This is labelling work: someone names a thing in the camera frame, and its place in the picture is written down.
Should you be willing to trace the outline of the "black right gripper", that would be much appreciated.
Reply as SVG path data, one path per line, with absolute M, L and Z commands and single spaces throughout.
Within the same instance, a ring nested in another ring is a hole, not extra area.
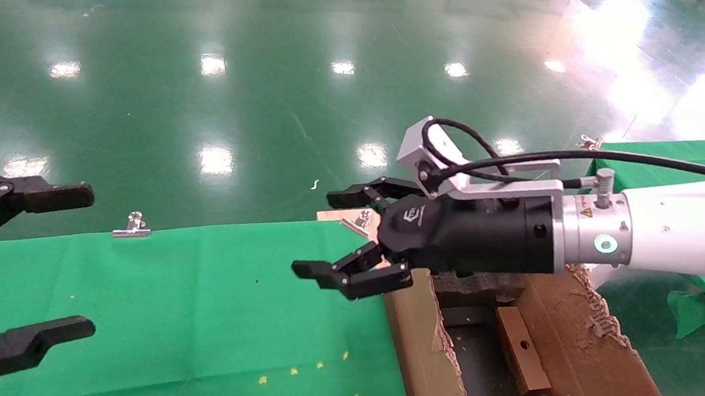
M 385 176 L 326 194 L 334 210 L 384 211 L 380 244 L 367 242 L 335 262 L 295 260 L 294 275 L 355 301 L 412 287 L 411 268 L 417 267 L 469 274 L 556 270 L 549 198 L 504 206 L 497 200 L 433 200 L 424 194 L 413 181 Z M 390 205 L 390 199 L 398 201 Z

